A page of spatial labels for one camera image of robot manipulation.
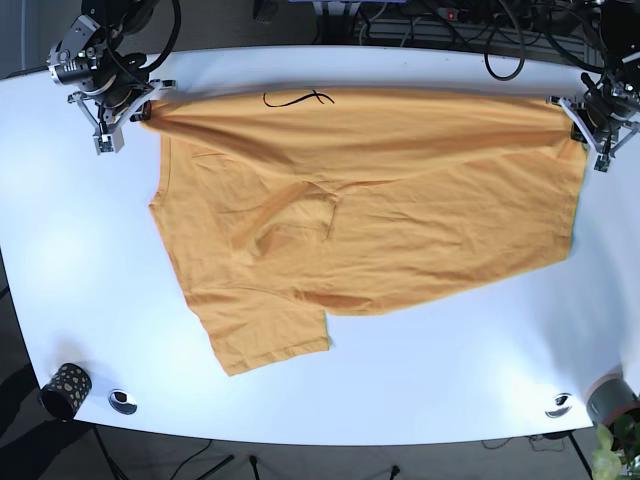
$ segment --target black cable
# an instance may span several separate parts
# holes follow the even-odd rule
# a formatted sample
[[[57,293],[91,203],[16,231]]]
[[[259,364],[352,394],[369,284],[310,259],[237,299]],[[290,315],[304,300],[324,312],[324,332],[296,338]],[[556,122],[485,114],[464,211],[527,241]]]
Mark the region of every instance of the black cable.
[[[527,440],[529,440],[529,446],[531,447],[531,450],[533,450],[534,452],[556,452],[556,453],[564,452],[565,450],[564,439],[560,439],[560,442],[562,444],[562,447],[560,448],[537,448],[535,445],[535,442],[539,442],[543,438],[544,437],[542,437],[541,435],[532,435],[530,437],[527,437]]]
[[[206,480],[211,475],[213,475],[218,470],[220,470],[222,467],[224,467],[226,464],[228,464],[229,462],[233,461],[234,458],[235,457],[233,455],[227,455],[224,458],[224,460],[222,460],[220,463],[215,465],[213,468],[211,468],[211,469],[207,470],[206,472],[204,472],[202,475],[200,475],[198,478],[196,478],[196,480]]]
[[[487,24],[487,25],[485,25],[485,27],[484,27],[482,30],[480,30],[480,33],[478,33],[476,36],[471,37],[471,38],[469,39],[469,42],[473,42],[474,40],[476,40],[476,39],[480,38],[484,32],[486,32],[487,30],[489,30],[489,27],[491,27],[491,24]]]
[[[173,472],[173,475],[171,475],[171,478],[169,480],[173,480],[174,478],[176,478],[176,475],[178,474],[178,472],[180,471],[180,469],[182,467],[184,467],[189,461],[193,460],[198,455],[200,455],[202,452],[204,452],[207,448],[209,448],[211,446],[212,443],[213,443],[213,440],[209,440],[207,442],[207,446],[206,447],[204,447],[202,450],[198,450],[196,453],[194,453],[189,458],[187,458],[184,462],[182,462],[180,465],[178,465],[178,468],[176,468],[176,471]]]
[[[409,20],[409,32],[411,35],[411,42],[409,43],[410,47],[413,47],[413,45],[416,42],[416,32],[415,32],[415,25],[413,24],[413,22],[411,20]]]
[[[434,16],[432,14],[430,14],[430,13],[427,13],[427,14],[423,13],[423,14],[420,14],[420,15],[416,15],[416,14],[403,12],[402,11],[402,5],[400,5],[400,4],[396,4],[395,7],[396,7],[396,11],[397,11],[398,15],[400,15],[402,18],[406,18],[406,19],[409,20],[409,25],[410,25],[409,28],[411,28],[412,37],[415,35],[415,32],[413,31],[414,30],[414,25],[413,25],[413,22],[411,21],[411,19],[413,19],[413,18],[422,18],[422,19],[425,19],[425,20],[429,20],[429,19],[434,19],[435,20]],[[454,43],[456,43],[456,40],[458,38],[455,36],[455,34],[453,32],[451,32],[451,30],[447,29],[447,31],[451,35],[451,42],[449,42],[449,44],[445,48],[449,49],[449,48],[451,48],[453,46]]]
[[[173,47],[176,46],[176,40],[178,40],[178,35],[180,34],[180,27],[182,25],[182,11],[180,10],[180,1],[179,0],[171,0],[173,4],[173,28],[171,29],[171,35],[169,35],[169,40],[160,53],[160,56],[156,58],[151,65],[147,67],[142,67],[140,69],[141,73],[151,73],[156,68],[158,68],[162,63],[167,59]]]
[[[253,476],[255,480],[260,480],[260,474],[258,473],[258,458],[255,455],[251,455],[249,457],[249,463],[251,464],[251,468],[253,468]]]
[[[574,450],[578,454],[578,457],[580,458],[580,461],[582,462],[582,466],[584,467],[584,470],[587,472],[587,475],[589,475],[589,478],[593,478],[593,473],[591,472],[591,467],[589,466],[589,462],[587,462],[587,459],[584,458],[582,449],[580,448],[580,445],[578,445],[578,442],[576,442],[576,439],[573,436],[573,432],[569,433],[569,440],[571,440],[571,445],[573,445]]]
[[[397,465],[394,465],[393,467],[391,467],[391,476],[389,477],[389,480],[394,480],[399,473],[400,473],[400,467],[398,467]]]
[[[40,67],[26,68],[24,70],[18,70],[17,72],[10,73],[5,78],[21,77],[22,75],[29,75],[30,73],[45,72],[49,70],[49,67],[42,65]]]
[[[495,78],[496,80],[500,80],[501,82],[508,82],[509,80],[513,80],[518,75],[520,75],[520,72],[524,68],[524,62],[526,60],[526,54],[527,54],[527,47],[524,41],[524,33],[522,32],[522,27],[520,26],[520,22],[518,22],[518,18],[513,14],[513,11],[509,7],[509,5],[507,5],[505,0],[498,0],[498,2],[500,2],[500,5],[502,5],[502,8],[504,8],[505,12],[507,12],[507,15],[509,15],[509,18],[511,19],[511,23],[513,23],[513,27],[516,29],[516,33],[518,34],[518,42],[520,44],[520,56],[519,56],[518,66],[516,67],[515,71],[511,75],[502,77],[500,75],[497,75],[491,68],[491,65],[489,65],[489,47],[491,46],[491,40],[493,40],[493,37],[497,32],[497,28],[498,28],[497,23],[495,25],[496,28],[494,28],[493,31],[487,37],[487,43],[484,46],[484,65],[485,67],[487,67],[487,71],[489,72],[489,75],[491,75],[493,78]]]
[[[507,40],[509,43],[513,43],[514,45],[518,45],[518,42],[516,40],[512,39],[511,37],[509,37],[506,33],[504,33],[497,23],[495,24],[495,27],[498,30],[498,33],[500,34],[500,36],[502,38]],[[536,38],[534,40],[532,40],[531,42],[529,42],[529,43],[525,43],[525,46],[526,47],[530,47],[531,45],[536,43],[538,40],[540,40],[541,36],[542,36],[542,32],[538,32],[538,35],[536,36]]]
[[[315,45],[318,42],[318,40],[320,40],[321,34],[322,34],[322,22],[320,21],[320,15],[316,15],[316,35],[315,37],[313,37],[313,40],[311,40],[311,43],[309,45]]]
[[[107,127],[107,122],[104,120],[104,105],[100,103],[98,105],[98,125],[100,126],[100,132],[105,135],[109,131],[109,127]]]
[[[542,27],[542,33],[544,34],[544,37],[546,38],[547,42],[549,42],[549,44],[554,48],[554,50],[556,52],[558,52],[560,54],[560,56],[562,58],[564,58],[565,60],[567,60],[569,63],[575,65],[576,67],[579,67],[583,70],[586,70],[587,72],[592,72],[592,73],[598,73],[601,74],[606,70],[606,63],[607,63],[607,59],[606,59],[606,49],[604,48],[604,45],[601,45],[602,49],[600,50],[600,54],[602,55],[602,59],[605,62],[605,68],[602,67],[598,67],[597,65],[590,65],[586,62],[584,62],[583,60],[580,60],[578,57],[576,57],[575,55],[573,55],[572,53],[568,52],[564,47],[562,47],[562,45],[560,45],[555,38],[553,38],[553,35],[551,35],[551,32],[549,31],[549,27],[551,24],[551,13],[552,13],[552,8],[556,8],[556,5],[553,5],[554,0],[546,0],[543,4],[542,4],[542,9],[541,9],[541,13],[540,15],[543,18],[543,27]],[[589,23],[580,15],[578,15],[575,12],[571,12],[576,18],[578,18],[580,20],[580,22],[582,23],[582,28],[586,30],[591,29],[593,30],[593,28],[591,27],[591,25],[589,25]]]
[[[149,90],[153,90],[153,87],[151,85],[149,85],[147,82],[144,82],[142,80],[140,80],[138,77],[136,77],[133,73],[131,73],[129,70],[127,70],[122,63],[120,63],[120,60],[118,59],[117,54],[113,51],[113,49],[111,48],[111,38],[109,35],[109,18],[107,15],[107,0],[102,0],[102,20],[104,22],[104,42],[107,45],[107,52],[109,53],[109,56],[111,57],[111,59],[114,61],[114,63],[118,66],[118,68],[120,70],[122,70],[123,72],[125,72],[126,74],[128,74],[133,80],[135,80],[136,83],[140,84],[143,88],[145,89],[149,89]]]
[[[364,20],[364,23],[367,25],[367,29],[365,30],[365,35],[369,40],[371,40],[371,20],[369,20],[369,17],[367,16],[367,14],[364,13],[364,10],[362,9],[362,7],[358,8],[358,11],[356,12],[356,16],[358,14],[360,14],[362,19]]]
[[[98,445],[100,446],[100,450],[102,450],[102,455],[104,459],[107,461],[107,465],[109,466],[109,470],[111,470],[111,474],[115,480],[129,480],[127,476],[124,474],[122,469],[118,466],[118,464],[111,458],[109,452],[107,452],[107,447],[105,447],[104,442],[102,441],[102,437],[100,436],[100,432],[98,432],[98,427],[93,425],[93,434],[98,440]]]
[[[467,42],[467,40],[460,34],[460,32],[458,32],[456,27],[454,27],[449,20],[442,18],[440,14],[431,5],[425,2],[425,0],[419,0],[419,1],[422,4],[422,6],[429,11],[429,13],[432,15],[434,20],[444,25],[447,28],[447,30],[451,32],[453,36],[459,39],[462,42],[462,44],[466,46],[467,49],[469,49],[471,53],[476,53],[473,47],[469,45],[469,42]]]
[[[596,33],[596,31],[595,31],[593,28],[591,28],[591,26],[589,25],[589,23],[588,23],[588,22],[586,22],[586,20],[585,20],[583,17],[581,17],[579,14],[577,14],[574,10],[572,10],[572,9],[570,9],[570,8],[567,8],[567,7],[564,7],[564,6],[562,6],[562,5],[558,5],[557,3],[554,3],[553,5],[551,5],[551,11],[549,12],[549,14],[553,13],[553,11],[554,11],[554,10],[562,10],[562,11],[564,11],[564,12],[567,12],[567,13],[568,13],[569,15],[571,15],[572,17],[574,17],[574,18],[578,19],[578,21],[582,24],[582,28],[583,28],[583,29],[585,29],[585,32],[584,32],[584,33],[585,33],[585,35],[584,35],[584,37],[586,37],[586,38],[584,38],[584,37],[583,37],[583,38],[581,38],[581,37],[579,37],[579,36],[577,36],[577,35],[569,35],[569,36],[568,36],[569,38],[575,38],[575,39],[577,39],[577,40],[580,40],[580,41],[582,41],[582,42],[585,42],[586,44],[588,44],[588,45],[589,45],[591,48],[593,48],[594,50],[598,50],[598,51],[600,51],[601,49],[606,49],[606,47],[604,46],[604,43],[603,43],[603,42],[601,41],[601,39],[600,39],[600,35],[598,35],[598,33]],[[595,46],[593,45],[593,43],[591,43],[592,38],[589,38],[589,35],[587,35],[587,30],[586,30],[587,28],[589,29],[589,33],[590,33],[591,35],[593,35],[593,36],[594,36],[594,38],[597,38],[597,39],[598,39],[598,43],[600,44],[599,46],[595,47]]]

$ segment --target electronic equipment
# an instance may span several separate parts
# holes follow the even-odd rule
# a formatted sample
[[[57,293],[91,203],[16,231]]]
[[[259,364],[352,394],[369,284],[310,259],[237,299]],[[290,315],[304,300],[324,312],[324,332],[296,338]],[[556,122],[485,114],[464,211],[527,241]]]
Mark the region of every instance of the electronic equipment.
[[[149,80],[149,75],[169,56],[181,24],[178,0],[172,0],[174,26],[165,49],[150,65],[146,55],[121,56],[116,49],[126,35],[140,31],[149,22],[159,0],[83,0],[82,14],[47,59],[53,80],[75,85],[79,91],[68,97],[95,128],[98,154],[118,152],[123,144],[122,125],[143,120],[150,114],[150,96],[157,90],[175,88],[174,81]],[[98,107],[94,116],[86,105]]]

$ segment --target black wire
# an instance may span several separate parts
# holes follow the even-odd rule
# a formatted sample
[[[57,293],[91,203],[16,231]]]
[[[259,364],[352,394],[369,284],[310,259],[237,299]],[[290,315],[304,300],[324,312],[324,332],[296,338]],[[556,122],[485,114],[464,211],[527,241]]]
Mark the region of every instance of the black wire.
[[[518,45],[519,44],[516,40],[510,38],[506,33],[504,33],[497,23],[495,24],[495,27],[497,28],[498,33],[500,34],[500,36],[502,38],[504,38],[505,40],[507,40],[509,43],[513,43],[514,45]],[[542,32],[538,32],[538,36],[534,40],[532,40],[531,42],[525,43],[525,46],[526,47],[530,47],[531,45],[536,43],[538,40],[540,40],[541,36],[542,36]]]
[[[316,35],[315,37],[313,37],[313,40],[311,40],[311,43],[309,45],[315,45],[318,42],[318,40],[320,40],[321,34],[322,34],[322,22],[320,21],[320,15],[316,15]]]
[[[524,62],[526,60],[526,54],[527,54],[527,47],[524,41],[524,33],[522,32],[522,27],[520,26],[520,22],[518,22],[518,18],[513,14],[513,11],[511,10],[511,8],[509,7],[509,5],[506,3],[505,0],[498,0],[498,2],[500,2],[500,5],[502,5],[502,8],[504,8],[505,12],[507,12],[507,15],[509,15],[509,18],[511,19],[511,23],[513,23],[513,26],[516,29],[516,32],[518,34],[518,42],[520,43],[520,56],[519,56],[518,66],[516,67],[515,71],[512,74],[502,77],[500,75],[497,75],[491,68],[491,65],[489,65],[489,47],[491,46],[491,40],[493,40],[493,37],[497,32],[497,28],[498,28],[497,23],[495,25],[496,28],[494,28],[493,31],[487,37],[487,43],[484,46],[484,65],[485,67],[487,67],[487,71],[489,72],[489,75],[491,75],[493,78],[495,78],[496,80],[500,80],[501,82],[508,82],[509,80],[513,80],[518,75],[520,75],[520,72],[524,68]]]
[[[357,14],[360,14],[362,19],[364,20],[364,23],[366,23],[367,30],[364,33],[367,36],[367,38],[371,40],[371,20],[369,20],[369,17],[367,17],[367,15],[364,13],[364,10],[362,9],[362,7],[358,8],[356,15]]]
[[[487,25],[485,25],[485,27],[484,27],[482,30],[480,30],[480,33],[478,33],[475,37],[471,37],[471,38],[469,39],[469,42],[473,42],[474,40],[476,40],[476,39],[480,38],[484,32],[486,32],[487,30],[489,30],[489,27],[491,27],[491,24],[487,24]]]
[[[500,450],[502,447],[504,447],[507,443],[509,443],[513,439],[514,439],[514,437],[507,438],[504,442],[502,442],[502,443],[500,443],[498,445],[495,445],[495,446],[487,445],[487,441],[486,440],[482,440],[481,443],[482,443],[482,447],[485,450]],[[536,435],[532,435],[532,436],[527,437],[527,440],[529,441],[529,447],[534,452],[556,452],[556,453],[560,453],[560,452],[564,452],[564,450],[565,450],[564,441],[562,442],[562,448],[556,449],[556,448],[536,448],[535,442],[540,440],[540,437],[538,437]]]
[[[356,34],[356,26],[358,25],[358,10],[356,10],[356,14],[353,16],[353,20],[351,21],[351,28],[349,29],[349,36],[350,37],[354,37]],[[316,15],[316,24],[318,24],[317,20],[321,18],[320,15]]]
[[[251,455],[249,457],[249,463],[253,469],[253,476],[256,477],[256,480],[260,480],[260,474],[258,473],[258,459],[255,455]]]
[[[107,122],[104,120],[104,105],[100,103],[98,105],[98,124],[100,125],[100,132],[104,135],[108,132]]]
[[[92,428],[93,428],[93,434],[95,435],[96,440],[98,441],[98,446],[102,451],[102,455],[104,456],[104,459],[107,461],[109,470],[111,470],[111,473],[113,474],[113,478],[115,480],[129,480],[127,476],[124,474],[124,472],[122,471],[122,469],[109,455],[109,452],[107,451],[107,447],[105,446],[104,442],[102,441],[102,437],[100,436],[100,432],[98,432],[97,425],[93,425]]]
[[[396,7],[396,11],[398,12],[398,15],[400,15],[402,18],[409,19],[409,25],[410,25],[409,28],[411,29],[412,41],[415,40],[415,38],[413,38],[414,35],[415,35],[415,32],[414,32],[414,25],[413,25],[413,22],[411,21],[411,19],[413,19],[413,18],[423,18],[425,20],[428,20],[428,19],[434,19],[435,20],[434,16],[432,14],[430,14],[430,13],[423,13],[423,14],[420,14],[420,15],[416,15],[416,14],[403,12],[402,11],[402,6],[400,4],[396,4],[395,7]],[[448,48],[451,48],[454,43],[456,43],[456,40],[458,38],[455,36],[455,34],[453,32],[451,32],[451,30],[447,29],[447,31],[449,32],[449,35],[451,35],[451,42],[449,42],[449,44],[445,47],[445,48],[448,49]]]
[[[540,13],[540,15],[544,20],[542,32],[544,33],[544,37],[547,39],[547,42],[549,42],[549,44],[556,50],[556,52],[560,54],[562,58],[567,60],[569,63],[575,65],[576,67],[586,70],[587,72],[598,73],[598,74],[603,73],[606,70],[607,59],[606,59],[606,48],[604,48],[604,45],[602,44],[602,39],[600,39],[600,44],[601,44],[600,54],[602,55],[602,59],[605,62],[605,68],[598,67],[597,65],[590,65],[580,60],[578,57],[568,52],[564,47],[562,47],[562,45],[560,45],[555,40],[555,38],[553,38],[553,35],[551,35],[551,32],[549,31],[549,27],[551,24],[551,13],[553,8],[558,7],[558,5],[554,5],[553,2],[554,0],[546,0],[542,4],[542,9]],[[582,28],[585,29],[585,32],[587,30],[593,31],[593,28],[591,27],[591,25],[589,25],[589,23],[583,17],[581,17],[577,13],[572,12],[570,10],[567,10],[567,11],[571,12],[572,15],[574,15],[576,18],[580,20],[580,22],[582,23]]]
[[[584,454],[582,453],[582,449],[580,448],[580,445],[578,445],[578,442],[576,442],[576,439],[573,436],[573,432],[569,433],[569,440],[571,440],[571,445],[573,445],[573,448],[575,449],[576,453],[578,454],[578,457],[580,458],[580,462],[582,463],[582,466],[584,467],[584,470],[589,475],[589,478],[593,478],[593,473],[591,472],[591,467],[589,466],[589,462],[587,462],[587,459],[584,458]]]
[[[187,458],[184,462],[182,462],[180,465],[178,465],[178,468],[176,468],[176,471],[173,472],[173,475],[171,475],[171,478],[169,480],[173,480],[174,478],[176,478],[176,475],[178,474],[178,472],[180,471],[180,469],[182,467],[184,467],[190,460],[193,460],[198,455],[200,455],[202,452],[204,452],[207,448],[209,448],[211,446],[212,443],[213,443],[213,440],[209,440],[207,442],[207,446],[206,447],[204,447],[202,450],[198,450],[196,453],[194,453],[189,458]]]
[[[17,72],[10,73],[5,78],[20,77],[22,75],[29,75],[30,73],[44,72],[46,70],[49,70],[49,67],[46,65],[42,65],[40,67],[26,68],[24,70],[18,70]]]
[[[409,42],[409,46],[413,47],[413,45],[415,44],[416,41],[416,33],[415,33],[415,25],[413,24],[413,21],[409,20],[409,32],[411,35],[411,42]]]
[[[173,47],[176,46],[176,40],[178,40],[178,35],[180,34],[180,27],[182,25],[182,10],[180,10],[180,1],[179,0],[171,0],[173,4],[173,28],[171,29],[171,35],[169,35],[169,40],[160,53],[160,56],[156,58],[153,63],[147,67],[142,67],[140,69],[141,73],[151,73],[156,68],[158,68],[162,63],[167,59]]]
[[[549,15],[551,15],[551,13],[553,13],[553,10],[565,11],[569,15],[571,15],[572,17],[577,18],[580,21],[580,23],[582,24],[582,28],[585,31],[583,38],[580,38],[578,36],[573,36],[573,35],[571,35],[570,38],[576,38],[578,40],[581,40],[581,41],[585,42],[587,45],[589,45],[591,48],[593,48],[594,50],[598,50],[601,53],[606,51],[606,47],[604,46],[604,42],[602,41],[602,38],[600,37],[600,35],[598,35],[598,33],[593,28],[591,28],[591,26],[589,25],[589,22],[587,22],[578,13],[576,13],[573,10],[571,10],[570,8],[564,7],[562,5],[558,5],[557,3],[554,3],[551,6],[551,11],[549,12]],[[591,36],[596,38],[600,45],[594,46],[593,43],[591,42],[591,40],[593,40],[593,39],[588,35],[588,33],[590,33]]]
[[[542,436],[535,436],[535,435],[531,437],[527,437],[527,440],[529,440],[529,446],[531,447],[531,450],[533,450],[534,452],[556,452],[556,453],[564,452],[565,450],[564,439],[560,439],[560,442],[562,443],[561,448],[537,448],[535,443],[539,442],[543,438],[544,437]]]
[[[102,0],[102,20],[104,22],[104,41],[105,44],[107,45],[107,52],[109,52],[109,56],[111,57],[111,59],[114,61],[114,63],[118,66],[118,68],[120,70],[122,70],[123,72],[125,72],[126,74],[128,74],[133,80],[135,80],[136,83],[140,84],[144,89],[149,89],[149,90],[153,90],[153,87],[151,85],[149,85],[147,82],[144,82],[142,80],[140,80],[138,77],[136,77],[133,73],[131,73],[129,70],[127,70],[122,63],[120,63],[120,60],[117,57],[117,54],[113,51],[113,49],[111,48],[111,38],[109,35],[109,18],[107,16],[107,0]]]
[[[442,25],[444,25],[447,28],[447,30],[449,30],[454,37],[456,37],[458,40],[460,40],[462,42],[462,44],[465,47],[467,47],[467,49],[471,53],[476,53],[475,50],[473,49],[473,47],[471,45],[469,45],[469,42],[467,42],[467,40],[460,34],[460,32],[458,32],[456,27],[454,27],[449,20],[447,20],[445,18],[442,18],[440,16],[440,14],[431,5],[429,5],[424,0],[419,0],[419,2],[422,4],[422,6],[424,8],[426,8],[429,11],[429,13],[432,15],[434,20],[436,20],[437,22],[440,22]]]

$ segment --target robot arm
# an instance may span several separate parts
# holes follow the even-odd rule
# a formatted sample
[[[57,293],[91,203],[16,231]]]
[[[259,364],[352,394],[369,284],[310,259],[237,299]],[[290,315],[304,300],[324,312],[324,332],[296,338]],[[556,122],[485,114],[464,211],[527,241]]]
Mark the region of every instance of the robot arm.
[[[545,0],[545,7],[550,3]],[[616,152],[640,132],[640,123],[633,120],[640,112],[640,34],[635,27],[640,21],[640,2],[587,1],[576,12],[595,26],[583,24],[585,33],[597,39],[604,66],[583,64],[554,47],[576,66],[600,74],[600,79],[594,82],[583,73],[581,79],[587,90],[581,98],[549,97],[548,101],[561,106],[573,120],[571,137],[597,152],[595,169],[607,172]],[[542,17],[547,14],[543,8]],[[548,32],[545,34],[553,40]],[[623,130],[628,131],[620,137]]]
[[[143,67],[147,57],[142,53],[123,57],[116,52],[125,35],[144,28],[158,1],[83,0],[82,15],[49,52],[47,63],[53,80],[79,89],[68,102],[77,103],[94,126],[98,154],[120,150],[124,144],[122,124],[148,117],[148,98],[153,92],[175,88],[172,81],[149,81],[149,74],[175,45],[181,24],[178,0],[172,0],[175,21],[167,46],[152,64]],[[86,106],[87,100],[98,107],[96,117]]]

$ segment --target metal frame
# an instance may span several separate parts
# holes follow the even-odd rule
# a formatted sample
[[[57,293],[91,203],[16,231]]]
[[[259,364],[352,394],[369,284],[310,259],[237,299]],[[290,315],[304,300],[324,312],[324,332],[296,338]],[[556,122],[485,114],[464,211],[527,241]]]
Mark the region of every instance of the metal frame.
[[[91,100],[91,97],[83,92],[74,92],[69,95],[67,102],[76,103],[80,111],[94,127],[93,141],[98,155],[107,152],[118,153],[124,146],[124,137],[122,136],[122,126],[124,123],[133,115],[139,113],[141,107],[155,92],[160,90],[173,90],[177,85],[174,80],[151,80],[149,84],[153,89],[134,100],[114,123],[107,126],[107,133],[102,133],[98,120],[91,114],[85,103],[86,100]]]
[[[472,47],[477,47],[478,51],[483,51],[487,38],[491,34],[490,30],[485,28],[485,25],[456,23],[455,27]],[[361,24],[360,28],[366,28],[366,25]],[[371,25],[368,36],[375,40],[397,40],[398,44],[400,44],[402,38],[410,31],[409,29],[409,22],[406,19],[381,19]],[[516,42],[517,33],[515,30],[502,28],[501,31],[505,35],[513,38],[514,42]],[[442,44],[448,45],[451,43],[451,33],[449,30],[441,23],[433,20],[425,19],[419,21],[414,25],[413,32],[413,36],[417,42],[427,45],[431,44],[436,48],[441,48]],[[531,54],[531,57],[535,58],[536,56],[544,55],[547,61],[552,58],[556,59],[558,63],[564,63],[562,57],[558,55],[558,52],[547,42],[543,35],[539,36],[538,32],[525,31],[524,40],[527,44],[531,44],[527,45],[527,53]],[[597,51],[583,40],[574,37],[557,37],[557,41],[568,52],[579,58],[583,58],[586,62],[602,64]],[[501,54],[512,51],[515,56],[519,50],[519,46],[516,43],[509,42],[502,37],[502,35],[495,34],[491,40],[491,50],[492,52],[499,51]]]
[[[323,44],[348,43],[353,19],[361,2],[313,2]]]

